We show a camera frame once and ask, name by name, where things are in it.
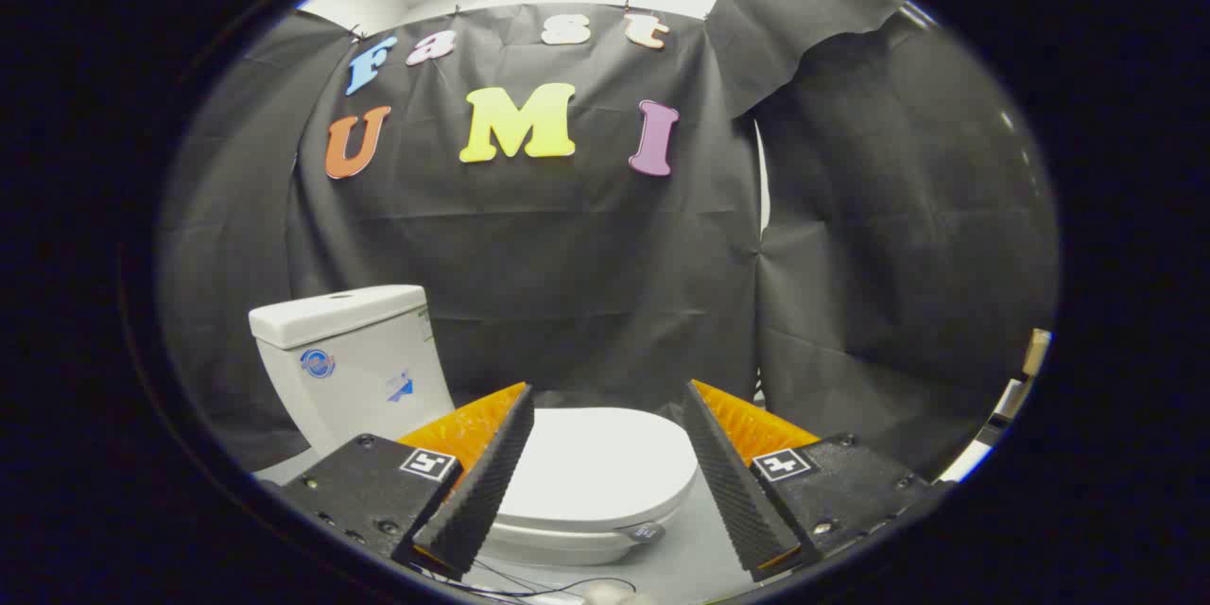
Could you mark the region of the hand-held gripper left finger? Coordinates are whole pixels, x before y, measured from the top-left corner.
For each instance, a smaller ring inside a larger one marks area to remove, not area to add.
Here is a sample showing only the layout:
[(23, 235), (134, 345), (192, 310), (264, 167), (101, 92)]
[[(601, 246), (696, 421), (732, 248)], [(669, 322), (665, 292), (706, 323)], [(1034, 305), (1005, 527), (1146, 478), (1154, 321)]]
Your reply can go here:
[(532, 424), (531, 385), (513, 384), (398, 439), (355, 434), (282, 484), (280, 499), (357, 549), (462, 580)]

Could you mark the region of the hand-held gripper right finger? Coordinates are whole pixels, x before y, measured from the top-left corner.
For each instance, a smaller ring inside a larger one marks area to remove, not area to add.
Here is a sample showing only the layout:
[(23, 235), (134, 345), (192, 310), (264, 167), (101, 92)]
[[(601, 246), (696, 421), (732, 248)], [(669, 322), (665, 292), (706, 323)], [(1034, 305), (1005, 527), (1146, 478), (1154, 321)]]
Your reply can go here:
[(813, 434), (697, 380), (684, 386), (682, 428), (751, 580), (828, 561), (951, 492), (855, 433)]

